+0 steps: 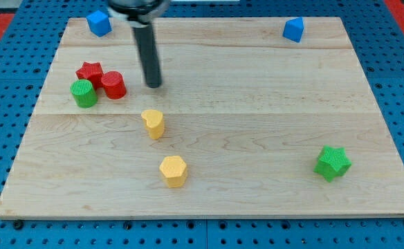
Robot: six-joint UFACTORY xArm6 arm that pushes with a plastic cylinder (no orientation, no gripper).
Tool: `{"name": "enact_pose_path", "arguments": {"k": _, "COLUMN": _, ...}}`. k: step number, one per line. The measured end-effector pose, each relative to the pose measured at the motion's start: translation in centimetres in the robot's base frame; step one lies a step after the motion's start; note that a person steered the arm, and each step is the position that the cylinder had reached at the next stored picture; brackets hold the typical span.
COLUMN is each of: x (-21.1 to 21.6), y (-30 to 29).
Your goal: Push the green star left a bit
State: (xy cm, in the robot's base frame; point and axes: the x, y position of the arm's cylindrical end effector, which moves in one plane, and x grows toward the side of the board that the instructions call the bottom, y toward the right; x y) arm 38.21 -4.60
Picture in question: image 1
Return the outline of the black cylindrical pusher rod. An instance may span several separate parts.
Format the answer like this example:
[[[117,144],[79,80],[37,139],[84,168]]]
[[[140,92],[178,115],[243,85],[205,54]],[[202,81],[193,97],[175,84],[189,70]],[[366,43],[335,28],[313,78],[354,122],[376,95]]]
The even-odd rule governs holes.
[[[163,80],[156,47],[154,28],[151,24],[132,28],[143,70],[145,84],[149,88],[158,88]]]

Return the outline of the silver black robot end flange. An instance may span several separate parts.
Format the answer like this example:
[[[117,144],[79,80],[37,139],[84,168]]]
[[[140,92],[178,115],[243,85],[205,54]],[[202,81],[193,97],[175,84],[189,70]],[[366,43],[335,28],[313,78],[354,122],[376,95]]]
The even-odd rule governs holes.
[[[150,24],[169,8],[171,0],[107,0],[109,14],[132,26]]]

